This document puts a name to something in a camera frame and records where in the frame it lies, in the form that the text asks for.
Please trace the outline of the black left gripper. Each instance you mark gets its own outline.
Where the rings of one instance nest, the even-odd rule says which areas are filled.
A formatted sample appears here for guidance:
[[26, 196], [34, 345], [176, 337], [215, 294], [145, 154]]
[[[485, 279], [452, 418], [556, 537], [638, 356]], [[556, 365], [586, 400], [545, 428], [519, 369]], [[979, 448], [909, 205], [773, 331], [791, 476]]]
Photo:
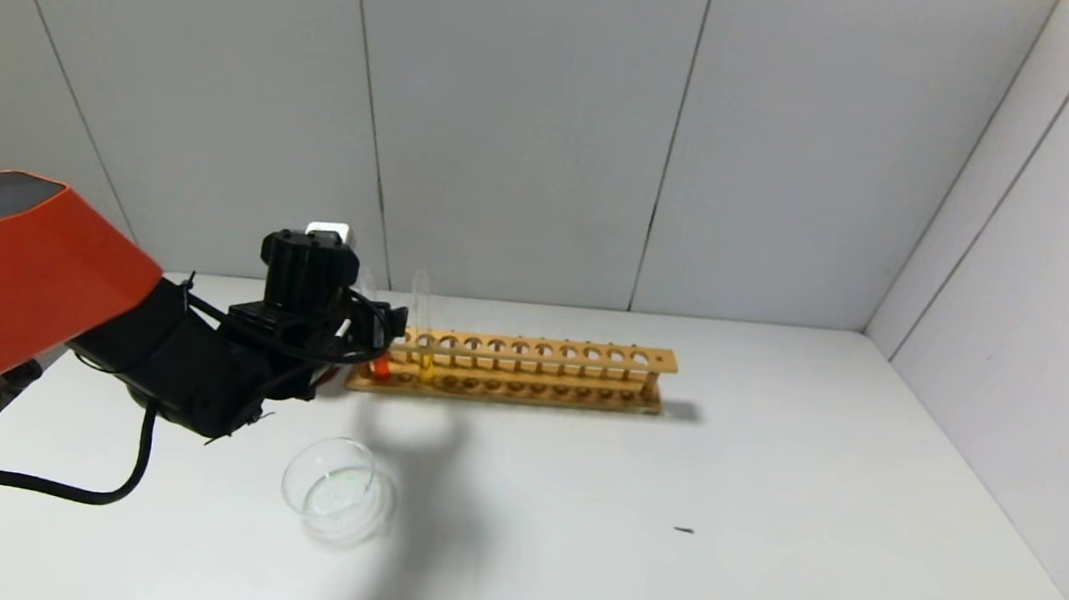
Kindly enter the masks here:
[[392, 308], [386, 302], [354, 297], [350, 301], [345, 356], [375, 359], [388, 351], [392, 337], [407, 335], [410, 310], [406, 306]]

